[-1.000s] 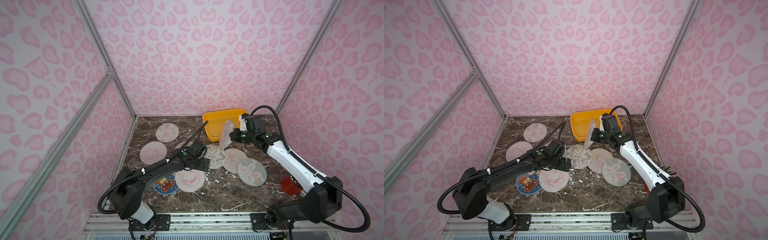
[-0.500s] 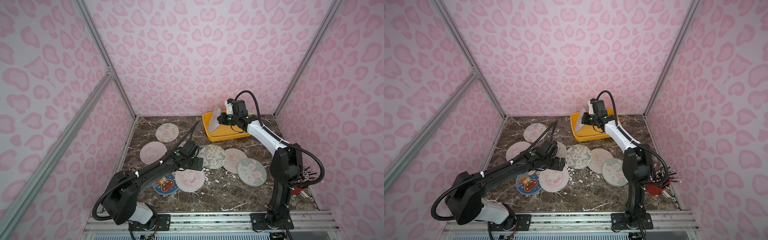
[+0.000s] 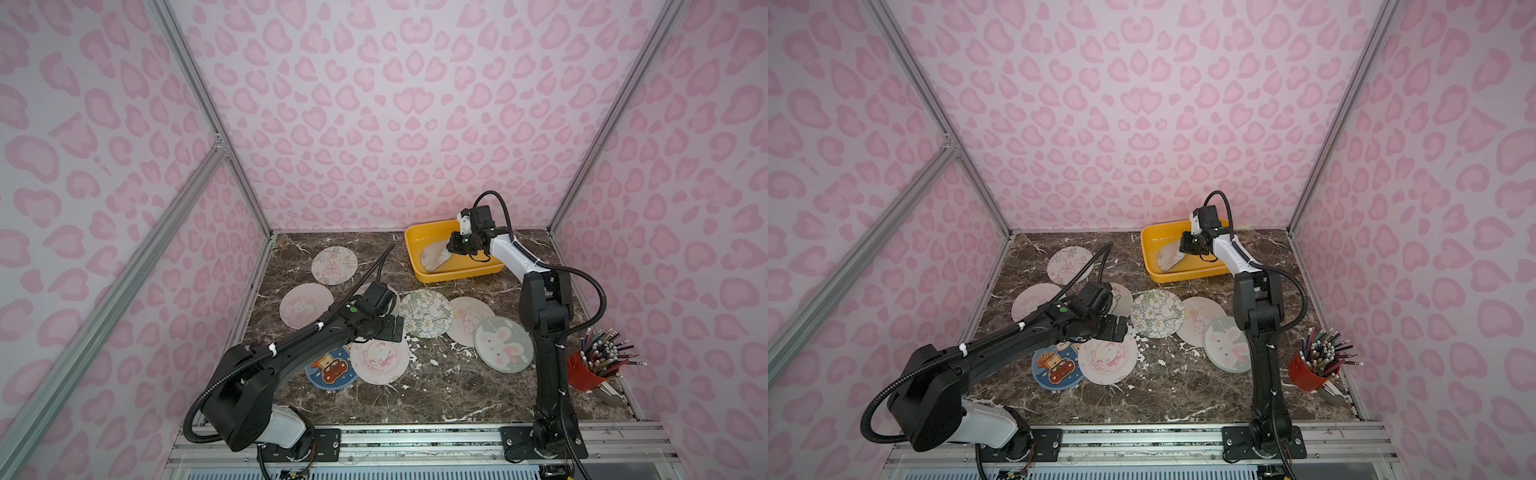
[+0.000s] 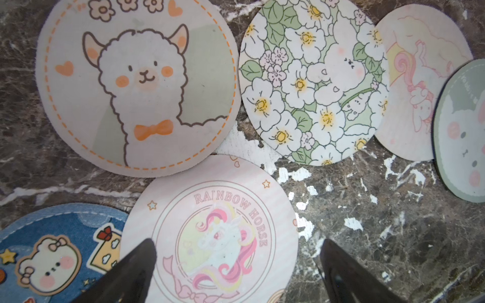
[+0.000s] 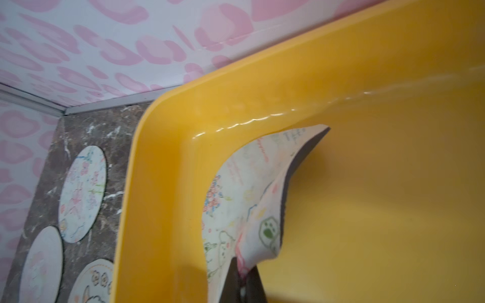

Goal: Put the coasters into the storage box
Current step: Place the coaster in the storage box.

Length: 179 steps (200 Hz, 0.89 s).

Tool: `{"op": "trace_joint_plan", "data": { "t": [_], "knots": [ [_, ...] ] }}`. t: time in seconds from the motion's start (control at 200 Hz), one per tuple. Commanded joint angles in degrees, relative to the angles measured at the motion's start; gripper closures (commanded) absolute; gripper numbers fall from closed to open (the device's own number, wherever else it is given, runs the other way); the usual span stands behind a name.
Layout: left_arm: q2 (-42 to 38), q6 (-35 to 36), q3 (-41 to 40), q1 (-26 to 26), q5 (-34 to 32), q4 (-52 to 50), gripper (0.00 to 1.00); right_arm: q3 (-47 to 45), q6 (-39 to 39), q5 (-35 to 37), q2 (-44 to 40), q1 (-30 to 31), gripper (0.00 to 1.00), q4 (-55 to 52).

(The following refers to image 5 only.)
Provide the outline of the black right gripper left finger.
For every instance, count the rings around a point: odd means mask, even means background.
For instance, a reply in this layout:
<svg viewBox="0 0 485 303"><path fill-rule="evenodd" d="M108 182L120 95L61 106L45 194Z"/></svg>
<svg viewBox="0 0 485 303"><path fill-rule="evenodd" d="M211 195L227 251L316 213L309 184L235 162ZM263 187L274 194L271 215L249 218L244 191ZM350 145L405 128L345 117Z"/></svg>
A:
<svg viewBox="0 0 485 303"><path fill-rule="evenodd" d="M239 272L237 269L237 258L234 257L229 265L219 303L237 302L239 302Z"/></svg>

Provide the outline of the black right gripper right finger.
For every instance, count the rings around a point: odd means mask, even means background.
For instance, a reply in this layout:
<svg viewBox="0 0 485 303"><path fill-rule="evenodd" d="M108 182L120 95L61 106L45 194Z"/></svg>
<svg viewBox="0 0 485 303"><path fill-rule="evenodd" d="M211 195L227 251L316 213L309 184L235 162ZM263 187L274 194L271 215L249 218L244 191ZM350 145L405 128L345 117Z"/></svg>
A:
<svg viewBox="0 0 485 303"><path fill-rule="evenodd" d="M267 303L267 297L256 266L246 276L246 302Z"/></svg>

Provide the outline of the white animal doodle coaster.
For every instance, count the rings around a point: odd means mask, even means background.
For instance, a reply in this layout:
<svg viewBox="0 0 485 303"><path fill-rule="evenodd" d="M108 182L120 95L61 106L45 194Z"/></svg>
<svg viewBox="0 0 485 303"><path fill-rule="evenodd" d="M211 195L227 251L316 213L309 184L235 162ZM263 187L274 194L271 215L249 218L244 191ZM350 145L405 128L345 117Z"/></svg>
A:
<svg viewBox="0 0 485 303"><path fill-rule="evenodd" d="M209 302L221 300L230 271L245 280L259 263L278 257L289 181L329 131L317 124L263 136L219 169L202 213Z"/></svg>

